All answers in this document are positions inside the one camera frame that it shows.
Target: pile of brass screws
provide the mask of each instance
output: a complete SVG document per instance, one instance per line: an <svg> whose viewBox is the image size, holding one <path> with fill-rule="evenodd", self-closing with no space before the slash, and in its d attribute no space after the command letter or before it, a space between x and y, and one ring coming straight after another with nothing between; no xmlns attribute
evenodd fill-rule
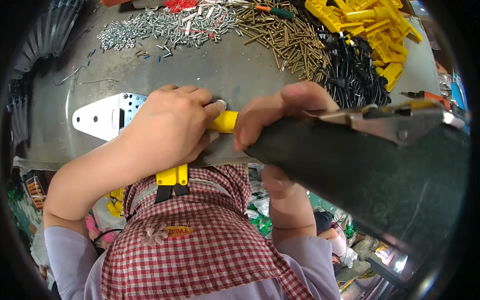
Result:
<svg viewBox="0 0 480 300"><path fill-rule="evenodd" d="M290 2L277 3L276 0L253 0L253 5L281 8L298 15ZM292 74L301 72L299 80L312 80L319 65L325 68L328 63L324 55L324 45L315 33L313 25L295 17L293 21L280 19L267 12L249 6L236 11L241 35L250 37L243 44L257 42L272 50L280 73L285 68ZM314 82L319 82L323 72L317 72Z"/></svg>

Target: screw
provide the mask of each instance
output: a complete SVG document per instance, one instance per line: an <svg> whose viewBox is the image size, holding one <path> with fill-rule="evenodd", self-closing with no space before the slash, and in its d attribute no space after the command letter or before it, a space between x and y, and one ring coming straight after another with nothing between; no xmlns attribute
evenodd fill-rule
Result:
<svg viewBox="0 0 480 300"><path fill-rule="evenodd" d="M401 141L404 141L408 138L408 130L401 129L397 132L397 136Z"/></svg>

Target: lavender sleeve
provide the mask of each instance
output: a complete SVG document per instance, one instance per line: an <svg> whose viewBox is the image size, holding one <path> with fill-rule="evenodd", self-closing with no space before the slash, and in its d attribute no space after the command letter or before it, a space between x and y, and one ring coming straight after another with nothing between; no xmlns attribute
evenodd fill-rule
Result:
<svg viewBox="0 0 480 300"><path fill-rule="evenodd" d="M83 299L87 277L98 258L90 240L71 229L45 228L50 268L62 299Z"/></svg>
<svg viewBox="0 0 480 300"><path fill-rule="evenodd" d="M102 299L100 278L106 252L97 259L90 240L63 227L46 228L45 244L62 299ZM289 238L276 247L315 299L340 299L329 241L301 236ZM271 278L191 299L286 300L288 297L278 281Z"/></svg>

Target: worker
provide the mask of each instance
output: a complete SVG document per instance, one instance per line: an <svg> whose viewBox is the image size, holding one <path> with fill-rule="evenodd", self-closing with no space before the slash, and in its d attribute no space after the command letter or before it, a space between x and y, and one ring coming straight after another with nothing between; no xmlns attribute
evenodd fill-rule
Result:
<svg viewBox="0 0 480 300"><path fill-rule="evenodd" d="M65 164L44 206L45 243L63 299L340 299L332 245L316 236L305 189L278 168L270 193L272 242L245 216L251 185L244 166L189 169L188 193L155 203L159 171L190 163L218 133L206 126L225 109L207 89L165 85L152 92L120 135ZM234 148L262 128L308 110L337 110L319 85L285 86L238 114ZM98 257L85 216L102 195L124 188L127 224ZM183 226L180 236L165 228Z"/></svg>

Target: pile of silver screws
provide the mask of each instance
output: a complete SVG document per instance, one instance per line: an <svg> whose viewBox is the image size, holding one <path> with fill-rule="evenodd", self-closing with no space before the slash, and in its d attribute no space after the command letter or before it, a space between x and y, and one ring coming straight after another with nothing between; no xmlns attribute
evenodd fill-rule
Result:
<svg viewBox="0 0 480 300"><path fill-rule="evenodd" d="M130 14L125 21L112 21L106 24L97 39L102 41L102 48L120 51L122 48L133 48L135 38L159 36L166 38L159 48L168 50L176 46L199 48L209 38L218 43L221 35L236 30L238 19L235 12L220 4L200 4L190 11L171 13L167 10L145 12L135 18Z"/></svg>

